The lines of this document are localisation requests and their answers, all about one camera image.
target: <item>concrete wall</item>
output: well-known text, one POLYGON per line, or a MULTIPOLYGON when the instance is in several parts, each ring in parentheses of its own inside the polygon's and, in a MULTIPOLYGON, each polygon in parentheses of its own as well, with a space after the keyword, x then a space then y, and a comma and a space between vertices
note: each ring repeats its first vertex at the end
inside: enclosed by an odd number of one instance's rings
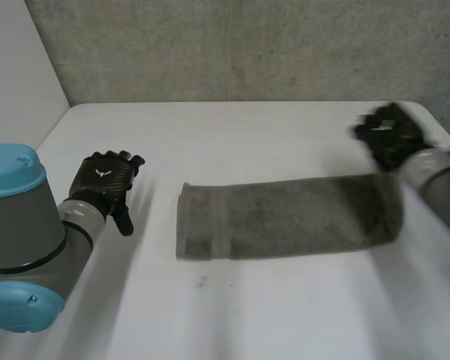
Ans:
POLYGON ((0 143, 37 148, 68 107, 23 0, 0 0, 0 143))
POLYGON ((400 99, 450 131, 450 0, 25 2, 71 104, 400 99))

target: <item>stain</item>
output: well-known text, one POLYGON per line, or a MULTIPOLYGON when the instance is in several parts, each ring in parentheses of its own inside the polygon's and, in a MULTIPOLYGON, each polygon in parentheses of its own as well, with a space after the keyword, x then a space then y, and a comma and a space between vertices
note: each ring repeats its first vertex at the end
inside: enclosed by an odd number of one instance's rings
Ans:
POLYGON ((200 278, 200 281, 198 283, 198 285, 196 285, 196 287, 198 287, 199 289, 202 289, 203 287, 207 287, 209 285, 209 277, 208 276, 202 276, 200 278))

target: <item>gray wall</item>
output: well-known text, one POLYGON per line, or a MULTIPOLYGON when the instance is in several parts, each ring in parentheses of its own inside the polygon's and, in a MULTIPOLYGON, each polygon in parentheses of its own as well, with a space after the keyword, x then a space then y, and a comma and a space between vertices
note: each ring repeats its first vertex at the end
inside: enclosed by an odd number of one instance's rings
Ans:
POLYGON ((410 100, 450 132, 450 0, 25 0, 70 105, 410 100))

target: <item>robotic arm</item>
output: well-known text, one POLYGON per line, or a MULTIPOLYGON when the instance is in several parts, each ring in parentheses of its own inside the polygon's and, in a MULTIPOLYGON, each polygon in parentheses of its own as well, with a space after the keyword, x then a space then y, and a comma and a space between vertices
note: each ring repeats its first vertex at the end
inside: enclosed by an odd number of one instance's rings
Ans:
POLYGON ((0 328, 39 332, 53 323, 108 215, 123 236, 134 232, 125 198, 144 163, 126 151, 95 152, 57 208, 35 151, 0 144, 0 328))
POLYGON ((396 103, 376 109, 353 128, 382 171, 396 171, 450 232, 450 149, 425 139, 396 103))

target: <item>black band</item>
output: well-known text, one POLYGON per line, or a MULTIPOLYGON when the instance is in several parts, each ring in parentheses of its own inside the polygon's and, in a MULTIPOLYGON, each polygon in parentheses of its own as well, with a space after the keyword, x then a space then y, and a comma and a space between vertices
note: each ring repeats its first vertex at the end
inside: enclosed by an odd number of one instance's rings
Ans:
POLYGON ((83 237, 85 239, 87 239, 87 242, 90 244, 90 248, 93 251, 93 239, 81 226, 76 225, 75 223, 71 223, 70 221, 66 221, 66 220, 63 220, 62 222, 66 227, 71 227, 72 229, 74 229, 74 230, 78 231, 80 234, 82 234, 83 237))
POLYGON ((49 261, 55 259, 63 251, 63 249, 65 249, 65 246, 67 246, 66 234, 61 244, 54 251, 52 251, 45 257, 42 257, 41 259, 34 262, 29 262, 28 264, 16 266, 14 268, 0 268, 0 274, 4 275, 19 274, 21 272, 29 272, 30 270, 36 269, 42 265, 45 265, 49 261))

